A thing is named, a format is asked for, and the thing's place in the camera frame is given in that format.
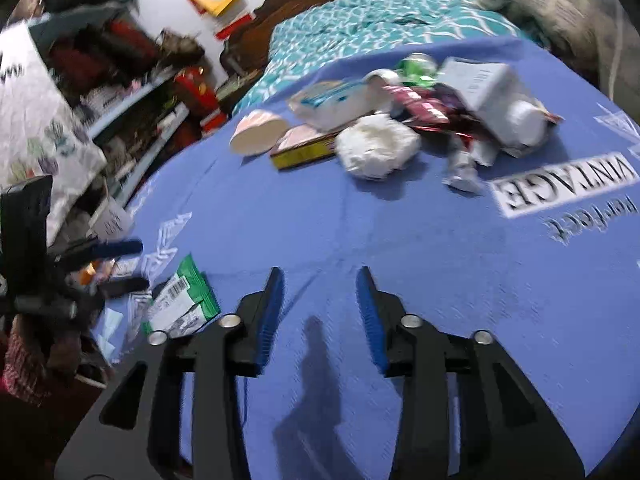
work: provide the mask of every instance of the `teal patterned blanket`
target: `teal patterned blanket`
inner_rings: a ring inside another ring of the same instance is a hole
[[[505,34],[523,36],[474,0],[334,0],[275,27],[267,69],[234,115],[334,59],[400,44]]]

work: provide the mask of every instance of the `barcode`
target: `barcode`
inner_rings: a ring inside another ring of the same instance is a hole
[[[189,283],[184,276],[181,276],[180,279],[175,282],[172,286],[169,287],[167,293],[172,300],[178,297],[178,295],[189,288]]]

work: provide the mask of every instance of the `white cable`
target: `white cable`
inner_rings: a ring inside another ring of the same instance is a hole
[[[611,72],[609,74],[609,99],[613,101],[613,90],[616,86],[618,78],[618,67],[620,66],[620,57],[622,56],[622,43],[624,40],[625,22],[622,5],[616,0],[616,47],[613,53],[613,61],[611,62]]]

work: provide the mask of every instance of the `metal screw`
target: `metal screw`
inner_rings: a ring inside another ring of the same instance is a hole
[[[242,319],[240,319],[240,316],[237,316],[236,314],[227,314],[218,322],[218,324],[224,328],[233,328],[238,326],[241,321]]]
[[[153,346],[160,346],[167,339],[169,339],[169,336],[162,330],[156,330],[146,337],[146,340],[149,342],[149,344]]]
[[[416,316],[415,314],[407,314],[406,316],[402,316],[400,323],[402,323],[402,326],[405,328],[418,328],[419,326],[422,326],[424,322],[421,317]]]
[[[474,339],[476,340],[476,343],[478,343],[479,345],[490,345],[491,343],[494,342],[494,336],[492,336],[486,330],[478,330],[474,334]]]

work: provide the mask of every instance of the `carved wood headboard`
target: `carved wood headboard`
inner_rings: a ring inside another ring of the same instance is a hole
[[[225,41],[220,64],[229,75],[239,65],[245,72],[264,70],[268,63],[269,42],[273,28],[313,6],[332,0],[265,0],[254,10],[255,19],[235,30]]]

